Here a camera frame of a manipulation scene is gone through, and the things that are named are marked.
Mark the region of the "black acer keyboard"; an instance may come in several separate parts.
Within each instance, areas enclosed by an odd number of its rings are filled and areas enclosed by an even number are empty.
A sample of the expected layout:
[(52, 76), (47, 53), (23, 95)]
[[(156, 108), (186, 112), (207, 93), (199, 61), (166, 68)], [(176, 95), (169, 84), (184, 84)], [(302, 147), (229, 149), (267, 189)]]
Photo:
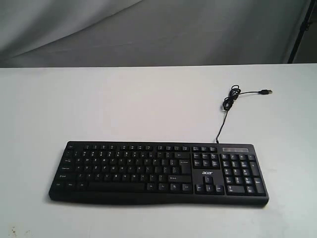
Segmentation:
[(70, 141), (53, 178), (54, 201), (265, 206), (251, 144)]

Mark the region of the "grey backdrop cloth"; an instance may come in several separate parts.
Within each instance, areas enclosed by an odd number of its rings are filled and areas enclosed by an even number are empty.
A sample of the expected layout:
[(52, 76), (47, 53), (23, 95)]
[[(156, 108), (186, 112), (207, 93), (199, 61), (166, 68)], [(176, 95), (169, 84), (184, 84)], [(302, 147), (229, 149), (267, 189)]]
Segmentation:
[(1, 67), (286, 63), (307, 0), (3, 0)]

